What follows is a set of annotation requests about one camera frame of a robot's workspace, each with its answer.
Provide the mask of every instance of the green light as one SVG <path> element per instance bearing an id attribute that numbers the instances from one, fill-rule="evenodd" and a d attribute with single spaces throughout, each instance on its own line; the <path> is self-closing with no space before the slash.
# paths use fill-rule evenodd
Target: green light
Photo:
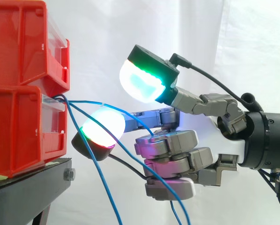
<path id="1" fill-rule="evenodd" d="M 125 131 L 125 118 L 118 111 L 100 108 L 91 116 L 103 124 L 118 139 Z M 116 141 L 98 124 L 88 119 L 81 127 L 83 134 L 93 142 L 104 147 L 111 147 Z"/>
<path id="2" fill-rule="evenodd" d="M 139 69 L 128 60 L 124 62 L 119 78 L 126 92 L 144 103 L 153 102 L 165 90 L 159 78 Z"/>

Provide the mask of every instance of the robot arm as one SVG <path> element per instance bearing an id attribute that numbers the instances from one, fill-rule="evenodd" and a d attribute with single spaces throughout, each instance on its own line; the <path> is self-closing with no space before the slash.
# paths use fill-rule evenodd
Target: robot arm
<path id="1" fill-rule="evenodd" d="M 135 149 L 145 158 L 145 164 L 160 174 L 182 199 L 194 195 L 193 183 L 220 186 L 222 170 L 236 171 L 237 164 L 255 170 L 271 169 L 275 192 L 280 196 L 280 114 L 263 113 L 251 94 L 239 98 L 204 71 L 200 73 L 233 97 L 220 94 L 198 97 L 176 87 L 178 65 L 200 70 L 176 54 L 163 60 L 136 45 L 126 63 L 132 69 L 128 71 L 124 65 L 120 80 L 131 96 L 144 102 L 155 99 L 173 107 L 166 109 L 170 111 L 166 123 L 162 122 L 160 110 L 153 111 L 152 117 L 151 112 L 136 113 L 139 119 L 149 121 L 151 128 L 161 127 L 162 131 L 137 138 Z M 239 109 L 237 101 L 250 112 Z M 174 200 L 153 177 L 147 180 L 146 191 L 157 200 Z"/>

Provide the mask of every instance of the white backdrop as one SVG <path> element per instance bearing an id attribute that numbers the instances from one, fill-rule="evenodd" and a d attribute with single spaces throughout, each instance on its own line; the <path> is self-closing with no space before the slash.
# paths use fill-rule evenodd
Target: white backdrop
<path id="1" fill-rule="evenodd" d="M 214 74 L 235 93 L 252 92 L 262 107 L 280 113 L 280 0 L 47 0 L 49 12 L 70 40 L 68 99 L 102 101 L 130 112 L 164 107 L 142 104 L 120 85 L 119 70 L 135 44 L 162 58 L 172 53 Z M 178 86 L 195 94 L 223 91 L 201 75 L 181 69 Z M 92 113 L 98 106 L 84 105 Z M 76 113 L 80 125 L 86 120 Z M 48 225 L 116 225 L 117 220 L 93 162 L 70 144 L 67 157 L 76 179 L 51 206 Z M 134 152 L 134 139 L 122 142 Z M 120 147 L 114 155 L 142 171 Z M 146 197 L 144 181 L 112 159 L 100 163 L 125 225 L 177 224 L 169 202 Z M 280 206 L 257 172 L 223 172 L 221 187 L 196 185 L 184 201 L 193 225 L 280 224 Z M 175 204 L 180 218 L 184 215 Z"/>

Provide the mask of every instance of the blue cable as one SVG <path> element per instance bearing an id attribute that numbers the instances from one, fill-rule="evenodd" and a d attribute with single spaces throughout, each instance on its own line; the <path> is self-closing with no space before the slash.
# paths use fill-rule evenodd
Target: blue cable
<path id="1" fill-rule="evenodd" d="M 174 197 L 176 198 L 176 200 L 178 201 L 178 203 L 181 205 L 184 214 L 186 216 L 187 219 L 187 224 L 191 225 L 190 222 L 190 218 L 189 215 L 187 213 L 187 210 L 184 206 L 184 204 L 182 203 L 182 200 L 180 199 L 180 197 L 177 195 L 177 193 L 172 189 L 172 187 L 170 187 L 166 181 L 160 176 L 158 175 L 154 170 L 152 170 L 150 167 L 148 167 L 147 165 L 145 165 L 143 162 L 141 162 L 139 159 L 137 159 L 132 153 L 130 153 L 130 151 L 121 143 L 120 140 L 118 140 L 117 137 L 115 137 L 103 124 L 101 124 L 99 121 L 97 121 L 96 119 L 94 119 L 92 116 L 90 116 L 89 114 L 87 114 L 85 111 L 83 111 L 82 109 L 80 109 L 79 107 L 75 106 L 72 103 L 69 103 L 73 108 L 75 108 L 77 111 L 81 112 L 82 114 L 84 114 L 85 116 L 87 116 L 89 119 L 91 119 L 92 121 L 94 121 L 95 123 L 97 123 L 100 127 L 102 127 L 111 137 L 113 137 L 113 139 L 122 147 L 122 149 L 133 159 L 135 160 L 137 163 L 141 164 L 143 167 L 145 167 L 148 171 L 150 171 L 160 182 L 162 182 L 162 184 L 174 195 Z"/>
<path id="2" fill-rule="evenodd" d="M 75 118 L 74 118 L 73 112 L 72 112 L 72 110 L 71 110 L 71 108 L 70 108 L 70 105 L 69 105 L 70 103 L 68 102 L 67 98 L 66 98 L 64 95 L 61 94 L 61 95 L 57 95 L 57 96 L 61 96 L 61 97 L 64 98 L 64 101 L 65 101 L 65 103 L 66 103 L 66 105 L 67 105 L 68 112 L 69 112 L 69 115 L 70 115 L 70 117 L 71 117 L 71 119 L 72 119 L 72 121 L 73 121 L 73 123 L 74 123 L 74 126 L 75 126 L 75 128 L 77 129 L 78 133 L 80 134 L 80 136 L 81 136 L 81 138 L 82 138 L 82 140 L 83 140 L 83 142 L 84 142 L 84 144 L 85 144 L 85 146 L 86 146 L 86 148 L 87 148 L 89 154 L 91 155 L 92 160 L 93 160 L 93 162 L 94 162 L 94 165 L 96 166 L 96 169 L 97 169 L 97 171 L 98 171 L 98 173 L 99 173 L 99 176 L 100 176 L 100 178 L 101 178 L 101 180 L 102 180 L 102 182 L 103 182 L 104 188 L 106 189 L 107 195 L 108 195 L 108 197 L 109 197 L 109 200 L 110 200 L 110 202 L 111 202 L 111 205 L 112 205 L 112 207 L 113 207 L 113 209 L 114 209 L 114 212 L 115 212 L 115 214 L 116 214 L 118 223 L 119 223 L 120 225 L 122 225 L 122 221 L 121 221 L 119 212 L 118 212 L 118 210 L 117 210 L 117 208 L 116 208 L 116 205 L 115 205 L 115 202 L 114 202 L 114 200 L 113 200 L 112 194 L 111 194 L 111 192 L 110 192 L 110 190 L 109 190 L 108 184 L 107 184 L 107 182 L 106 182 L 106 180 L 105 180 L 105 178 L 104 178 L 104 176 L 103 176 L 103 172 L 102 172 L 102 170 L 101 170 L 101 168 L 100 168 L 100 166 L 99 166 L 99 164 L 98 164 L 98 162 L 97 162 L 97 160 L 96 160 L 96 158 L 95 158 L 95 155 L 93 154 L 93 152 L 92 152 L 92 150 L 91 150 L 89 144 L 87 143 L 85 136 L 84 136 L 83 133 L 81 132 L 81 130 L 80 130 L 80 128 L 79 128 L 79 125 L 77 124 L 77 122 L 76 122 L 76 120 L 75 120 Z"/>
<path id="3" fill-rule="evenodd" d="M 89 104 L 95 104 L 95 105 L 102 105 L 102 102 L 94 102 L 94 101 L 77 101 L 77 100 L 71 101 L 71 100 L 70 100 L 69 102 L 70 102 L 70 103 L 89 103 Z M 115 110 L 117 110 L 117 111 L 120 111 L 120 112 L 122 112 L 122 113 L 128 115 L 129 117 L 131 117 L 131 118 L 133 118 L 134 120 L 136 120 L 137 122 L 139 122 L 146 130 L 149 131 L 149 133 L 150 133 L 152 136 L 154 136 L 154 133 L 148 128 L 148 126 L 147 126 L 145 123 L 143 123 L 141 120 L 139 120 L 137 117 L 135 117 L 135 116 L 131 115 L 130 113 L 128 113 L 127 111 L 125 111 L 125 110 L 123 110 L 123 109 L 119 109 L 119 108 L 117 108 L 117 107 L 115 107 L 115 106 L 112 106 L 112 105 L 109 105 L 109 104 L 104 104 L 104 106 L 109 107 L 109 108 L 111 108 L 111 109 L 115 109 Z"/>
<path id="4" fill-rule="evenodd" d="M 177 219 L 178 224 L 179 224 L 179 225 L 182 225 L 182 222 L 181 222 L 181 220 L 179 219 L 176 210 L 174 209 L 174 205 L 173 205 L 173 202 L 172 202 L 172 201 L 170 201 L 170 205 L 171 205 L 171 209 L 172 209 L 172 211 L 173 211 L 173 214 L 175 215 L 175 217 L 176 217 L 176 219 Z"/>

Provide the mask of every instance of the red storage bin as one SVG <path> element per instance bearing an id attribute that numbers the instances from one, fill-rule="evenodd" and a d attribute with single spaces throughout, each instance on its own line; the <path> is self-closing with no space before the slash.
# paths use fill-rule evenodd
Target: red storage bin
<path id="1" fill-rule="evenodd" d="M 66 154 L 69 42 L 39 0 L 0 0 L 0 175 Z"/>
<path id="2" fill-rule="evenodd" d="M 38 0 L 0 0 L 0 85 L 69 90 L 69 42 Z"/>
<path id="3" fill-rule="evenodd" d="M 38 87 L 0 87 L 0 175 L 13 177 L 66 154 L 66 128 L 66 105 Z"/>

